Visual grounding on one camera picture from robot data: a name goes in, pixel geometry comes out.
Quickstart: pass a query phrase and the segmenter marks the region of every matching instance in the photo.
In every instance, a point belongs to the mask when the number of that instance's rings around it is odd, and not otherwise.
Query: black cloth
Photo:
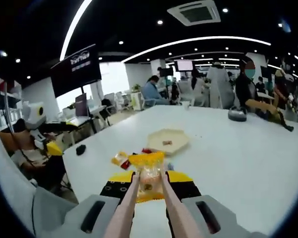
[[[277,89],[282,93],[282,95],[288,98],[289,92],[286,86],[286,79],[284,77],[275,77],[275,85]],[[287,101],[284,101],[281,97],[279,97],[277,107],[285,110],[286,103]]]
[[[241,73],[236,81],[235,81],[235,90],[236,90],[236,95],[237,95],[237,98],[239,100],[239,103],[240,103],[240,106],[241,107],[245,107],[247,108],[246,106],[246,101],[248,99],[254,99],[256,101],[259,101],[259,97],[257,95],[257,91],[255,92],[255,97],[253,98],[252,97],[252,94],[249,90],[249,87],[248,85],[249,84],[254,84],[252,80],[250,80],[245,74]]]
[[[52,187],[61,183],[65,172],[63,157],[51,156],[43,168],[34,172],[33,178],[40,187],[51,190]]]
[[[256,83],[256,88],[258,89],[258,92],[266,93],[264,83],[260,83],[260,82]]]

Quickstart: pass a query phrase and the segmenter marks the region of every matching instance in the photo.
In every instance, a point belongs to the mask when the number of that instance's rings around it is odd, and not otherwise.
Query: person
[[[37,160],[33,162],[28,161],[23,155],[13,155],[11,157],[28,179],[35,179],[38,185],[46,190],[60,186],[66,172],[62,156],[47,158],[41,155],[39,150],[35,149],[32,136],[27,130],[15,133],[0,132],[0,139],[9,154],[22,149],[27,157],[36,157]]]
[[[260,117],[277,120],[284,128],[293,131],[294,128],[286,125],[284,115],[275,106],[259,101],[256,86],[251,80],[255,73],[254,62],[245,57],[241,59],[239,68],[240,74],[236,79],[235,90],[241,107],[245,107],[248,111],[254,109]]]
[[[274,92],[277,95],[277,107],[285,110],[289,92],[286,86],[285,72],[281,69],[277,69],[275,73]]]
[[[208,94],[204,92],[204,86],[206,84],[204,83],[203,79],[201,79],[199,76],[200,76],[199,71],[196,68],[194,68],[191,71],[191,77],[188,80],[189,85],[193,90],[193,94],[195,95],[194,104],[201,105],[201,103],[204,102],[203,106],[208,107],[209,105]]]
[[[265,83],[265,89],[268,91],[269,96],[273,95],[274,85],[271,77],[268,78],[268,82]]]
[[[225,68],[215,62],[208,70],[210,85],[210,107],[230,109],[234,104],[234,92]]]
[[[158,81],[159,77],[157,75],[148,79],[147,83],[142,88],[143,97],[144,99],[154,99],[156,105],[170,105],[170,102],[159,94],[156,87]]]
[[[260,93],[266,93],[266,91],[265,91],[265,85],[263,83],[263,77],[262,76],[259,76],[258,77],[258,83],[256,83],[256,89]]]

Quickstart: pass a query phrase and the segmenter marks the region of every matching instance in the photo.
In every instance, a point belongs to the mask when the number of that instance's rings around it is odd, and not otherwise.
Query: plastic bag
[[[164,199],[160,173],[163,159],[163,152],[129,156],[130,163],[140,172],[137,203]]]

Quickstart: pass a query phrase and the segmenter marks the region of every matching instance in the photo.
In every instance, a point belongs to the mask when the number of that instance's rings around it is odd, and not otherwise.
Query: table
[[[110,163],[119,151],[140,153],[147,135],[162,128],[183,129],[189,146],[170,160],[208,194],[236,214],[251,232],[270,235],[298,197],[298,123],[282,126],[248,114],[246,122],[227,110],[154,106],[104,129],[65,151],[66,171],[79,202],[99,194],[121,168]],[[83,155],[76,147],[86,145]],[[131,238],[171,237],[164,200],[137,204]]]
[[[266,94],[266,93],[257,92],[257,95],[258,95],[258,97],[260,97],[260,98],[267,98],[267,99],[269,99],[269,100],[270,100],[270,103],[272,103],[272,100],[275,99],[274,97],[271,97],[271,96],[269,96],[269,95]]]

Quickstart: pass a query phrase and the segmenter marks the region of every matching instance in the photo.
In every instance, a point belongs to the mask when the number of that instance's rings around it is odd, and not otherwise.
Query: black object
[[[76,148],[76,154],[77,155],[82,155],[86,150],[86,145],[80,145],[79,147]]]
[[[95,44],[88,46],[51,68],[55,97],[101,80]]]
[[[246,121],[247,120],[247,110],[246,108],[237,108],[235,106],[231,107],[228,111],[228,118],[233,121]]]
[[[173,68],[160,69],[160,77],[173,76]]]

